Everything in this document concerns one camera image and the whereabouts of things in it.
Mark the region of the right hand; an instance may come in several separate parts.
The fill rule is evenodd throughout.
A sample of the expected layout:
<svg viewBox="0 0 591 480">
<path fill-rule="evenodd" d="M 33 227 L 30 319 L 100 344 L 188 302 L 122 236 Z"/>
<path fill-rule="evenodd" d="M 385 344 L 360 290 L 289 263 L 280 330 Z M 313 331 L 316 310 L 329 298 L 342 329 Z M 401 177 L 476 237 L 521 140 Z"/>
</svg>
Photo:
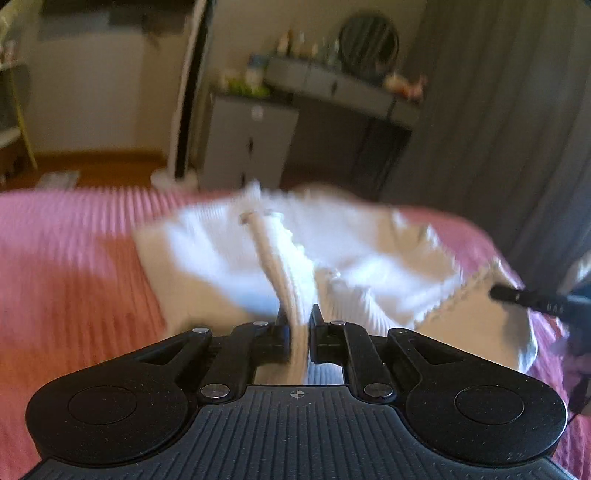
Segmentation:
<svg viewBox="0 0 591 480">
<path fill-rule="evenodd" d="M 590 299 L 590 252 L 576 260 L 562 280 L 558 293 Z M 585 331 L 568 326 L 553 348 L 561 358 L 563 388 L 573 414 L 590 416 L 590 315 L 583 317 Z"/>
</svg>

